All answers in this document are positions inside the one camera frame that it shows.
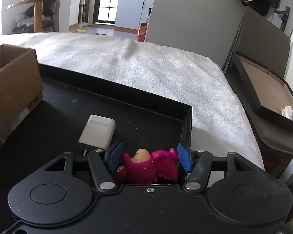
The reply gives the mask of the pink dinosaur figurine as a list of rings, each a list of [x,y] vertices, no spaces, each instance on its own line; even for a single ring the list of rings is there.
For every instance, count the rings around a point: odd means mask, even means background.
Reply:
[[[152,184],[157,182],[159,177],[177,181],[178,162],[178,155],[174,148],[152,153],[140,148],[133,157],[127,153],[122,154],[117,177],[132,184]]]

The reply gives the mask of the white usb charger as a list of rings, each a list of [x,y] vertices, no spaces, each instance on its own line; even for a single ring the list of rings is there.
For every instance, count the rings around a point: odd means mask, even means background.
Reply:
[[[78,140],[83,149],[83,156],[90,150],[107,150],[115,128],[116,121],[113,119],[90,115]]]

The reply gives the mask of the white fluffy blanket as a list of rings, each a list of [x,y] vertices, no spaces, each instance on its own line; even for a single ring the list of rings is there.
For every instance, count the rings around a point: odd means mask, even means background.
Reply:
[[[113,81],[193,108],[192,148],[263,159],[242,104],[210,58],[120,37],[76,33],[0,35],[0,45],[32,48],[39,63]]]

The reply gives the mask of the black shallow tray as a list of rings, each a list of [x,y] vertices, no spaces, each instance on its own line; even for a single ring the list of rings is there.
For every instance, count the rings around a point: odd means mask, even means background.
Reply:
[[[81,156],[78,140],[91,115],[113,119],[112,142],[123,142],[129,153],[191,143],[190,105],[54,66],[39,69],[43,99],[0,147],[0,233],[15,223],[10,189],[64,152]]]

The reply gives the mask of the brown lined black tray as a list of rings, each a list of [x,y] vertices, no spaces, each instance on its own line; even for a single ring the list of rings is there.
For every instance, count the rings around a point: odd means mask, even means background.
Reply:
[[[293,132],[293,121],[282,116],[282,108],[293,109],[293,91],[273,70],[240,52],[231,60],[246,88],[246,96],[254,113],[272,124]]]

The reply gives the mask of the white crumpled tissue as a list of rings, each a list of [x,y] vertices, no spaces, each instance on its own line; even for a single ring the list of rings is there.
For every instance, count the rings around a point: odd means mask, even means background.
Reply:
[[[293,109],[291,106],[285,106],[282,110],[282,116],[293,121]]]

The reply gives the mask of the dark chair with tray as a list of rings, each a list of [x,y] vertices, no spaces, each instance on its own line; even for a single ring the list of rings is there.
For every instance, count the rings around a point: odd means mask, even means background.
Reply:
[[[280,177],[293,159],[293,91],[285,81],[290,38],[247,7],[223,67],[246,111],[265,170]]]

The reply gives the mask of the brown cardboard box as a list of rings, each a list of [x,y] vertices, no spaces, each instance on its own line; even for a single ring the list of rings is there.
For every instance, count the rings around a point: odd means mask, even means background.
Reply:
[[[0,45],[0,148],[8,133],[41,102],[42,91],[36,51]]]

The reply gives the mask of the yellow cloth on floor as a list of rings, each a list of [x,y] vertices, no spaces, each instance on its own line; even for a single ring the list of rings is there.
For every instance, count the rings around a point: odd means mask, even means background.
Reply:
[[[83,30],[80,28],[74,31],[74,33],[85,33],[85,32],[86,32],[86,30]]]

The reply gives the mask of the orange red carton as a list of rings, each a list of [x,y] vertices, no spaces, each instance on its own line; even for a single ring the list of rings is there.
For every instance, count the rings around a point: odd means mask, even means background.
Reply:
[[[141,23],[138,27],[138,38],[137,41],[144,42],[146,38],[147,23]]]

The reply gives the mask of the white kitchen cabinet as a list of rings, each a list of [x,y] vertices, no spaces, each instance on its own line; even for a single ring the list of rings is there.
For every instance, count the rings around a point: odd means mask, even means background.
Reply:
[[[138,34],[141,23],[147,22],[154,0],[118,0],[114,30]]]

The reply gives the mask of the gold round side table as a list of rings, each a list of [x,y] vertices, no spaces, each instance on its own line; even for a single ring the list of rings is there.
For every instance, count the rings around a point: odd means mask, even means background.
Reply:
[[[34,3],[34,32],[42,32],[43,31],[43,1],[44,0],[24,0],[17,3],[12,3],[7,6],[7,9],[10,9],[12,7],[18,6],[18,5],[24,5],[27,3]]]

